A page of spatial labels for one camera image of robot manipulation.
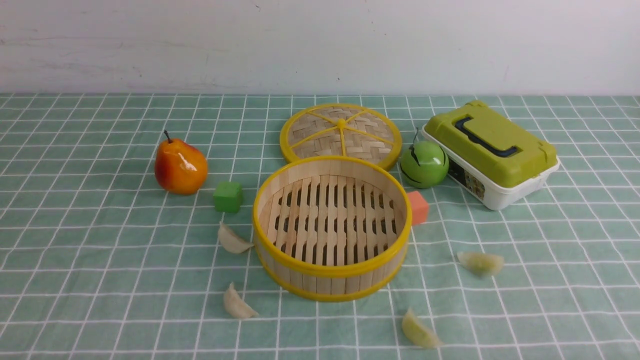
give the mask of bamboo steamer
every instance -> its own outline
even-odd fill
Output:
[[[267,273],[291,293],[353,300],[399,271],[411,217],[406,192],[381,167],[314,156],[284,166],[260,187],[253,241]]]

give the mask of toy block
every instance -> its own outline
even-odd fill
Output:
[[[213,193],[213,203],[216,211],[221,213],[237,213],[243,202],[242,186],[233,181],[223,181],[218,184]]]
[[[420,192],[410,192],[406,194],[411,202],[412,223],[411,225],[422,224],[427,221],[429,215],[429,203],[424,200]]]

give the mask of bamboo steamer lid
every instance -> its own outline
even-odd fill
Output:
[[[293,115],[280,133],[288,162],[313,156],[349,156],[385,170],[402,148],[396,125],[381,113],[354,104],[322,104]]]

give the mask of green ball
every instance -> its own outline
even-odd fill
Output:
[[[421,141],[405,150],[400,172],[414,188],[426,189],[440,184],[449,171],[449,157],[435,142]]]

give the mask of label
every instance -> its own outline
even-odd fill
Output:
[[[478,199],[484,200],[484,185],[476,179],[472,174],[466,171],[463,167],[458,165],[449,156],[449,176],[460,185],[464,186],[471,193],[475,194]]]

